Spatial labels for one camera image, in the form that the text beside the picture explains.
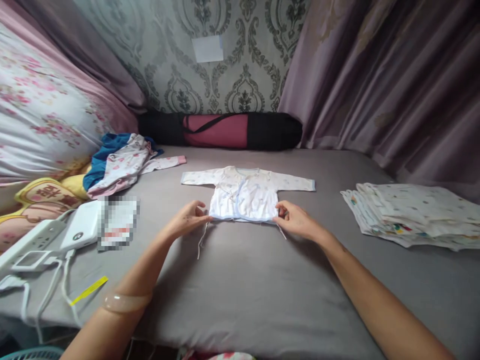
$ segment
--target electrical outlet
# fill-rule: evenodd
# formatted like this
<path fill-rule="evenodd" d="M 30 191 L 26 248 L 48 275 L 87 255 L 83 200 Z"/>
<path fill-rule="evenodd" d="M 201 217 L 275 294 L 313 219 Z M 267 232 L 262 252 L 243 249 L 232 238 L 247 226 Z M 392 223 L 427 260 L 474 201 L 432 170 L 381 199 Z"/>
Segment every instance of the electrical outlet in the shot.
<path fill-rule="evenodd" d="M 67 224 L 61 220 L 43 220 L 0 256 L 0 277 L 11 274 L 11 267 L 30 251 L 45 249 Z"/>

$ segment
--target yellow tape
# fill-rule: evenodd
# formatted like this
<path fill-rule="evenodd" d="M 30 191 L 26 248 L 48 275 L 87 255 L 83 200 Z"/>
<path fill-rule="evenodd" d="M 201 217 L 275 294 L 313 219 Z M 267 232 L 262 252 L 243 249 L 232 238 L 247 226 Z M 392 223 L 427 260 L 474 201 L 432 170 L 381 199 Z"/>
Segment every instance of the yellow tape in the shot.
<path fill-rule="evenodd" d="M 91 293 L 93 293 L 95 290 L 97 290 L 99 287 L 101 287 L 103 284 L 105 284 L 108 280 L 109 280 L 108 277 L 103 276 L 102 278 L 95 281 L 86 290 L 84 290 L 75 300 L 73 300 L 70 303 L 70 306 L 73 306 L 76 303 L 78 303 L 80 300 L 85 299 L 87 296 L 89 296 Z"/>

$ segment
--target pink bag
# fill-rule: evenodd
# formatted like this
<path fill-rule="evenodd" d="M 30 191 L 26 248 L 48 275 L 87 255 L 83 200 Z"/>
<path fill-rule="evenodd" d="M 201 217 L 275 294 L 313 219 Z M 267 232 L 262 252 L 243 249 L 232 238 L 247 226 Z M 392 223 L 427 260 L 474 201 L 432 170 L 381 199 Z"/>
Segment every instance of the pink bag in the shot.
<path fill-rule="evenodd" d="M 159 145 L 249 150 L 285 150 L 297 146 L 302 124 L 287 113 L 248 112 L 223 115 L 147 113 L 140 134 Z"/>

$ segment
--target hand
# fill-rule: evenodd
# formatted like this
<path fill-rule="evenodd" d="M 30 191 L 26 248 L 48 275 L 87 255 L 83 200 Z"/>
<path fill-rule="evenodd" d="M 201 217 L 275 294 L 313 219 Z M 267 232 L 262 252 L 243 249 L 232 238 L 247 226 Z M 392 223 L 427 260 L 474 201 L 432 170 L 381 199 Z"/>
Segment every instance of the hand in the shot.
<path fill-rule="evenodd" d="M 319 245 L 337 239 L 330 231 L 313 220 L 300 206 L 292 204 L 290 201 L 280 201 L 275 207 L 280 209 L 280 217 L 274 217 L 273 221 L 289 233 L 300 235 Z"/>
<path fill-rule="evenodd" d="M 189 202 L 168 222 L 160 233 L 173 241 L 190 233 L 193 229 L 211 222 L 214 218 L 205 215 L 199 207 L 204 208 L 205 204 L 198 200 Z"/>

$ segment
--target yellow object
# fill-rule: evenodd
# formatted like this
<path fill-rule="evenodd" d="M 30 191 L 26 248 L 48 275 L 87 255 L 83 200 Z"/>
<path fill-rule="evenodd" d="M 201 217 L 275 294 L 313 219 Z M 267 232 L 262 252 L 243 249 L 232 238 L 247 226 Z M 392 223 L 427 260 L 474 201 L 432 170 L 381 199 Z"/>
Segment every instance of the yellow object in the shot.
<path fill-rule="evenodd" d="M 92 169 L 92 163 L 89 163 L 81 168 L 80 174 L 86 174 Z"/>
<path fill-rule="evenodd" d="M 70 303 L 70 306 L 75 305 L 78 303 L 80 300 L 85 299 L 87 296 L 89 296 L 91 293 L 93 293 L 95 290 L 97 290 L 99 287 L 101 287 L 103 284 L 105 284 L 109 280 L 108 277 L 102 276 L 100 279 L 95 281 L 92 285 L 86 288 L 75 300 L 73 300 Z"/>
<path fill-rule="evenodd" d="M 5 252 L 45 219 L 56 219 L 83 202 L 58 181 L 43 177 L 30 182 L 15 194 L 21 208 L 0 216 L 0 252 Z"/>
<path fill-rule="evenodd" d="M 60 183 L 65 189 L 70 190 L 77 198 L 90 200 L 84 189 L 84 176 L 85 174 L 69 176 L 61 180 Z"/>

